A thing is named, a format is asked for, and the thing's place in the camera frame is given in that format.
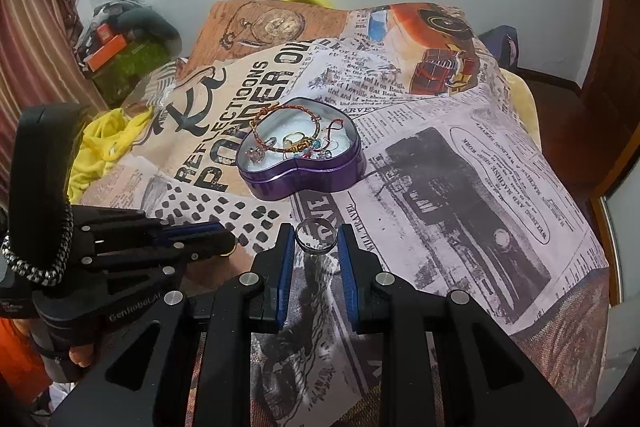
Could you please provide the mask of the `orange sleeve forearm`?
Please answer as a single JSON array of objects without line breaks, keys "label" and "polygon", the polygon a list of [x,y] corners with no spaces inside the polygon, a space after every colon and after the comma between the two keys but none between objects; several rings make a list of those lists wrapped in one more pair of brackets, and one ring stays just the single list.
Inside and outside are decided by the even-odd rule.
[{"label": "orange sleeve forearm", "polygon": [[1,376],[21,405],[31,405],[51,384],[39,353],[10,319],[1,320]]}]

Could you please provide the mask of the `left hand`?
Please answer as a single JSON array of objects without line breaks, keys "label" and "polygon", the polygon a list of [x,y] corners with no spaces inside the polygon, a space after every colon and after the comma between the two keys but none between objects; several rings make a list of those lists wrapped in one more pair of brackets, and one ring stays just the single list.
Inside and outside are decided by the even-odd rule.
[{"label": "left hand", "polygon": [[89,343],[88,345],[70,347],[68,356],[74,364],[80,367],[89,367],[94,358],[94,344]]}]

